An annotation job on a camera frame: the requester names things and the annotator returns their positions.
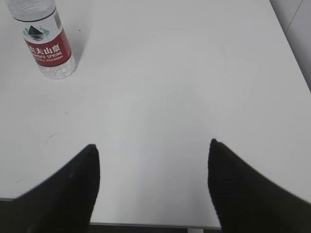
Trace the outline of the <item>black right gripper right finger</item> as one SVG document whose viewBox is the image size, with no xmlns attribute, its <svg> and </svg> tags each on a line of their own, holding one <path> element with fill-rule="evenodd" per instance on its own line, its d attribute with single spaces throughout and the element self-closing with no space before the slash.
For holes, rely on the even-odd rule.
<svg viewBox="0 0 311 233">
<path fill-rule="evenodd" d="M 311 205 L 212 139 L 207 185 L 224 233 L 309 233 Z"/>
</svg>

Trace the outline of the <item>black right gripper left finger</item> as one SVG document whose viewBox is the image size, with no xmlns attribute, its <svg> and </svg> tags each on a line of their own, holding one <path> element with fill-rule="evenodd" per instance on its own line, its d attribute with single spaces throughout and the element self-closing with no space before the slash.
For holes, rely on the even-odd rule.
<svg viewBox="0 0 311 233">
<path fill-rule="evenodd" d="M 89 144 L 44 182 L 1 206 L 0 231 L 86 233 L 99 187 L 99 152 Z"/>
</svg>

